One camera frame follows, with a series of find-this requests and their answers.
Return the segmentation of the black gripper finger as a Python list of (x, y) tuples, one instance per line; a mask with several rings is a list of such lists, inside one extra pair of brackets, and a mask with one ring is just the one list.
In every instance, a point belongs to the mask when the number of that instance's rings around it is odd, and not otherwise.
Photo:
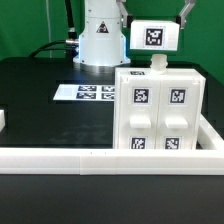
[(125, 28), (130, 27), (131, 23), (131, 15), (128, 13), (127, 9), (125, 8), (124, 3), (126, 0), (116, 0), (120, 13), (122, 15), (122, 23)]
[(184, 6), (176, 16), (176, 23), (180, 25), (181, 29), (185, 28), (186, 25), (186, 17), (191, 12), (193, 7), (196, 4), (196, 0), (184, 0)]

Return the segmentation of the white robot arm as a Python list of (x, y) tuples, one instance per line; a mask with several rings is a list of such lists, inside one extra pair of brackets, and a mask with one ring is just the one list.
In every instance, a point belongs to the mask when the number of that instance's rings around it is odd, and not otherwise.
[(133, 50), (176, 51), (179, 31), (196, 0), (184, 0), (185, 5), (176, 21), (135, 20), (124, 6), (126, 0), (84, 0), (85, 26), (79, 35), (79, 53), (74, 66), (96, 73), (110, 73), (131, 60), (127, 56), (123, 28), (130, 29)]

